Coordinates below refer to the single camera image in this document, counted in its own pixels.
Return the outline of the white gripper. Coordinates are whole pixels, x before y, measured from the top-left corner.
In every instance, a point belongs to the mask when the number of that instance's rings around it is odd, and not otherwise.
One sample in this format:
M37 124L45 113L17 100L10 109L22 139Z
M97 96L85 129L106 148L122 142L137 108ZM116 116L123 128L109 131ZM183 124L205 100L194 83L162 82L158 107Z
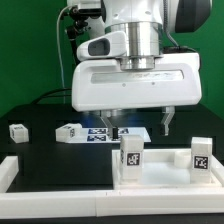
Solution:
M195 105L202 96L197 53L165 54L149 70L123 71L116 59L88 60L74 72L72 106L77 111L163 107L160 131L169 135L174 106ZM111 140L118 139L107 111L100 118Z

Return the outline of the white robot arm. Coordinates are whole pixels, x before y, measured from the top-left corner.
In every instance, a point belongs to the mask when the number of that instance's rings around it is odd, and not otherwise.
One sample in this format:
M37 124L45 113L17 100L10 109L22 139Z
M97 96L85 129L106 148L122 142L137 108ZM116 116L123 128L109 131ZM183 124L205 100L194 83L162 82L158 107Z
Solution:
M212 0L67 0L67 6L74 33L90 33L74 50L72 106L98 111L111 139L118 138L112 111L161 107L167 128L177 106L200 101L199 53L176 42L165 47L162 37L196 31Z

